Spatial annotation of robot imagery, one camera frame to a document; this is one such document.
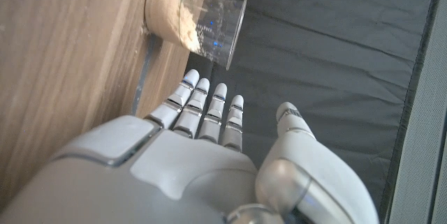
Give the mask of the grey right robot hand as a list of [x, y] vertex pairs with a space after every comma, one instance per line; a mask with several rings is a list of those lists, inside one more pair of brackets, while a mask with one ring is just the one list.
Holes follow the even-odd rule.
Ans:
[[260, 167], [242, 151], [244, 100], [190, 70], [145, 118], [122, 116], [60, 149], [2, 223], [377, 223], [360, 177], [282, 103]]

